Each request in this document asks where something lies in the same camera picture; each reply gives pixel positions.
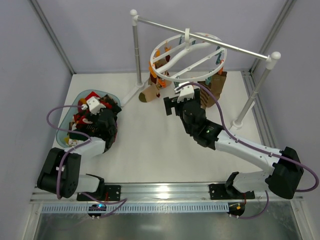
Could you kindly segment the brown yellow argyle sock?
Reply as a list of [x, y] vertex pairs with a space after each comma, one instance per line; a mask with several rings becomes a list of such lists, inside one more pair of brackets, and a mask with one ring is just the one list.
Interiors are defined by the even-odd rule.
[[114, 112], [120, 112], [122, 109], [121, 107], [118, 105], [118, 103], [112, 98], [110, 97], [108, 94], [106, 94], [105, 96], [101, 97], [99, 99], [99, 101], [108, 109], [114, 111]]

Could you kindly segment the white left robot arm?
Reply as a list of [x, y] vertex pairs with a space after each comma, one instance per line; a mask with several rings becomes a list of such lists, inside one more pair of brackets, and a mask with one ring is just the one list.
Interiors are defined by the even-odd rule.
[[80, 174], [82, 160], [90, 160], [108, 151], [118, 132], [117, 114], [105, 109], [93, 116], [94, 132], [85, 133], [86, 141], [69, 148], [52, 148], [45, 159], [36, 186], [58, 199], [82, 194], [86, 198], [102, 199], [105, 180], [92, 174]]

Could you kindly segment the red sock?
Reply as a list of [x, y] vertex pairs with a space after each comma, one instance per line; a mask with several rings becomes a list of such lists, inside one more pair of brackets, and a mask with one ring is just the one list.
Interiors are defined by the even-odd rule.
[[100, 99], [101, 97], [94, 91], [91, 91], [84, 99], [87, 101], [90, 98], [95, 97], [97, 99]]

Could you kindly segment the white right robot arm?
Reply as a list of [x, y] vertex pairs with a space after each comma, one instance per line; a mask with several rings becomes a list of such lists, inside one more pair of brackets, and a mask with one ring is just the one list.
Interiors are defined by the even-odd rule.
[[197, 144], [231, 154], [260, 169], [250, 173], [233, 172], [224, 184], [230, 198], [237, 199], [247, 192], [267, 190], [283, 199], [294, 197], [304, 173], [294, 149], [286, 147], [279, 150], [256, 143], [254, 148], [249, 148], [241, 144], [236, 135], [230, 136], [222, 125], [208, 120], [199, 100], [179, 101], [177, 97], [166, 97], [163, 101], [166, 114], [169, 116], [175, 112], [185, 132]]

